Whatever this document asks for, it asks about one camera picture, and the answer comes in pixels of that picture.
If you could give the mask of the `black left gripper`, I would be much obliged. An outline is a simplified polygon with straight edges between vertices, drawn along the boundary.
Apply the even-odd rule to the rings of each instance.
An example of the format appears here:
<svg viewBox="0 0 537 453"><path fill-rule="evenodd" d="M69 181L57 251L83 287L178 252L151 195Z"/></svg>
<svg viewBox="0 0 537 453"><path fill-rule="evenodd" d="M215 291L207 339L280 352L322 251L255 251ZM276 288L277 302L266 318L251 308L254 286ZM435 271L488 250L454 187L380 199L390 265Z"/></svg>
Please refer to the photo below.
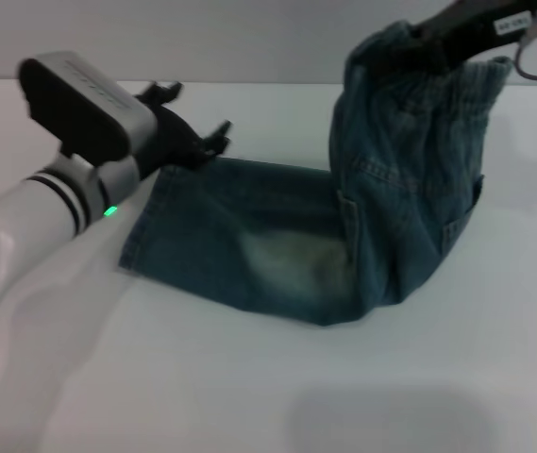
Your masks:
<svg viewBox="0 0 537 453"><path fill-rule="evenodd" d="M153 81L137 95L155 115L158 124L156 134L133 154L140 180L168 165L196 170L206 164L208 158L224 154L230 145L227 136L232 127L230 121L223 121L209 135L199 137L180 116L163 107L176 100L183 88L180 82L162 86Z"/></svg>

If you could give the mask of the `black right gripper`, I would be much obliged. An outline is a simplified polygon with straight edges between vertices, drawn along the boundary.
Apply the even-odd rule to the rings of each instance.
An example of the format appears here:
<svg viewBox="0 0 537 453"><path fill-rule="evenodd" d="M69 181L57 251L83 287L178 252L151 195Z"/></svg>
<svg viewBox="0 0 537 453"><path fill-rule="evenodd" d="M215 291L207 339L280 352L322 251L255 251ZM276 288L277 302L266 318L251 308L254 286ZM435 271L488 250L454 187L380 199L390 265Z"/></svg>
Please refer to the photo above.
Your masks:
<svg viewBox="0 0 537 453"><path fill-rule="evenodd" d="M445 75L450 63L515 42L531 22L528 1L455 1L415 25L391 26L377 35L366 58L376 76Z"/></svg>

